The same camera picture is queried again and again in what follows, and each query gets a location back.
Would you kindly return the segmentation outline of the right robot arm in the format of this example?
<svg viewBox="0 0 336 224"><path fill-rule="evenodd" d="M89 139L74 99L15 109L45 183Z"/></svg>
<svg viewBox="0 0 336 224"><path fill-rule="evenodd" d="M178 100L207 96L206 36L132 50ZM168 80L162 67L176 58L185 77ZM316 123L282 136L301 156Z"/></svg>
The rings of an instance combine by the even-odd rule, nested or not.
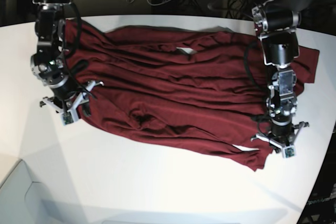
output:
<svg viewBox="0 0 336 224"><path fill-rule="evenodd" d="M82 84L76 79L75 75L88 66L86 60L80 60L72 68L67 65L67 59L79 49L82 32L81 16L73 0L33 0L33 4L39 7L35 22L38 40L36 53L30 59L30 69L54 94L53 97L42 98L39 105L52 107L60 115L63 125L69 125L79 121L78 108L90 116L91 91L103 82L90 80ZM66 6L73 10L77 25L71 46L66 42Z"/></svg>

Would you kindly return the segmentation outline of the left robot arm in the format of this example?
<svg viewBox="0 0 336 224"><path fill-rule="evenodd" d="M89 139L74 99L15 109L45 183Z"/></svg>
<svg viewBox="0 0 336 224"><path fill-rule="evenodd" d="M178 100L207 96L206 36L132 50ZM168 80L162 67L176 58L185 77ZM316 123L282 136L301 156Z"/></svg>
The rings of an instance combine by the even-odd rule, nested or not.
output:
<svg viewBox="0 0 336 224"><path fill-rule="evenodd" d="M295 141L300 131L309 123L293 124L297 111L297 96L294 87L297 75L291 67L300 55L296 30L301 21L301 11L313 0L258 0L251 10L257 38L262 48L267 70L267 112L257 123L268 122L269 131L262 130L251 140L262 140L283 158L296 155Z"/></svg>

